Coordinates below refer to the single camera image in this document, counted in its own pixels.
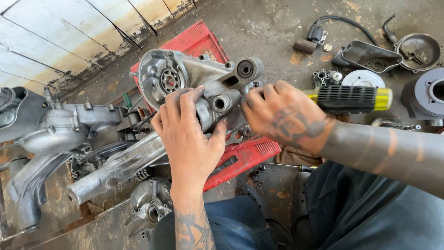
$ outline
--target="spring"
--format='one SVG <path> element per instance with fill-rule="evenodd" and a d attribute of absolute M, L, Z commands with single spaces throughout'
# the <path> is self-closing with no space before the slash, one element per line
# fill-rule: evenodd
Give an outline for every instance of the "spring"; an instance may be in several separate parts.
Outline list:
<path fill-rule="evenodd" d="M 76 170 L 76 171 L 74 171 L 74 173 L 72 174 L 72 179 L 73 179 L 74 181 L 78 181 L 78 180 L 80 180 L 81 178 L 87 176 L 88 174 L 89 174 L 89 172 L 86 171 L 86 170 L 82 170 L 82 169 L 80 169 L 80 170 Z"/>
<path fill-rule="evenodd" d="M 151 175 L 148 173 L 147 169 L 142 169 L 141 171 L 137 172 L 134 174 L 134 178 L 138 181 L 143 181 L 146 180 L 150 177 Z"/>

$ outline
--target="right hand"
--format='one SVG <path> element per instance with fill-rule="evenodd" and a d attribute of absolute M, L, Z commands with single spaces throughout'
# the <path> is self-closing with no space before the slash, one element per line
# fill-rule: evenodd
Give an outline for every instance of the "right hand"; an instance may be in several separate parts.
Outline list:
<path fill-rule="evenodd" d="M 251 89 L 242 112 L 254 132 L 314 154 L 324 147 L 336 123 L 285 81 Z"/>

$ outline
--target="dark pants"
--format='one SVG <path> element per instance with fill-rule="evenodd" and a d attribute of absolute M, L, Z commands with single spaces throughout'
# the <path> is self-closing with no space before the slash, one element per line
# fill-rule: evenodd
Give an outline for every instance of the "dark pants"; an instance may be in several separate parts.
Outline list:
<path fill-rule="evenodd" d="M 321 249 L 444 249 L 444 201 L 422 190 L 331 161 L 314 170 L 305 187 L 309 224 Z M 277 249 L 249 197 L 205 208 L 218 250 Z M 170 213 L 153 231 L 150 249 L 174 248 Z"/>

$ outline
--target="metal tube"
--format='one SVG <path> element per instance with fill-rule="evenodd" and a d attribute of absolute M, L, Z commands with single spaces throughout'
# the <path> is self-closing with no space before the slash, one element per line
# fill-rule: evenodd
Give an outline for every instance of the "metal tube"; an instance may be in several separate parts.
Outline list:
<path fill-rule="evenodd" d="M 68 198 L 80 205 L 128 180 L 166 153 L 159 135 L 151 132 L 130 148 L 111 156 L 97 171 L 71 184 Z"/>

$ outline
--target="left hand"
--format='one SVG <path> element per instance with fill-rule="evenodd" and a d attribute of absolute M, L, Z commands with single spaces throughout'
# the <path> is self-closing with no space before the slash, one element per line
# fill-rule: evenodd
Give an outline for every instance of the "left hand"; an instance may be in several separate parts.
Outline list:
<path fill-rule="evenodd" d="M 166 96 L 151 124 L 162 139 L 170 160 L 171 196 L 200 194 L 225 151 L 226 124 L 221 119 L 211 138 L 203 133 L 196 116 L 196 101 L 205 87 L 180 89 Z"/>

